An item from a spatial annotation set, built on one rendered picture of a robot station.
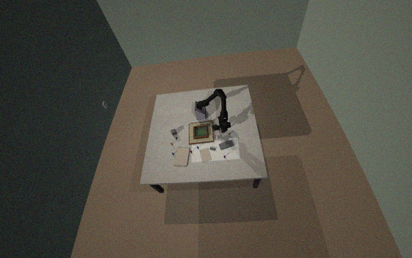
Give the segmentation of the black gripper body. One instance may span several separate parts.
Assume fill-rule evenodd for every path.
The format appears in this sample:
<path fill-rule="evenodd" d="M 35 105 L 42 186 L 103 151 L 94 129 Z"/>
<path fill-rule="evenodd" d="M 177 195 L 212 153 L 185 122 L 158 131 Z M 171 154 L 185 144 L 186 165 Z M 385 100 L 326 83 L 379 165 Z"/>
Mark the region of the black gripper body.
<path fill-rule="evenodd" d="M 229 122 L 229 127 L 228 128 L 230 128 L 231 127 L 231 124 L 230 124 L 230 122 Z M 222 124 L 220 124 L 219 123 L 219 126 L 217 126 L 217 124 L 216 125 L 213 125 L 214 126 L 214 130 L 217 130 L 217 129 L 219 129 L 220 128 L 220 126 L 223 126 Z"/>

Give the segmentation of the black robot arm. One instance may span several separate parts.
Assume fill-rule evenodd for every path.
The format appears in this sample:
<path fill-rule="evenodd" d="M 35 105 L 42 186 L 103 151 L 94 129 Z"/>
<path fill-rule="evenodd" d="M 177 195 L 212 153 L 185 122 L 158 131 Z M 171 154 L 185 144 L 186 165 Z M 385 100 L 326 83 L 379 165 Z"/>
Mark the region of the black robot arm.
<path fill-rule="evenodd" d="M 222 124 L 223 126 L 220 126 L 221 132 L 225 132 L 228 130 L 229 122 L 227 122 L 228 120 L 228 112 L 226 109 L 226 95 L 225 92 L 222 89 L 215 89 L 214 93 L 208 97 L 207 99 L 203 100 L 203 101 L 199 101 L 197 104 L 197 108 L 198 109 L 202 109 L 203 106 L 208 106 L 209 102 L 214 99 L 215 97 L 219 96 L 221 98 L 221 112 L 220 112 L 220 116 L 217 117 L 219 120 L 219 123 Z M 226 119 L 224 119 L 226 118 Z"/>

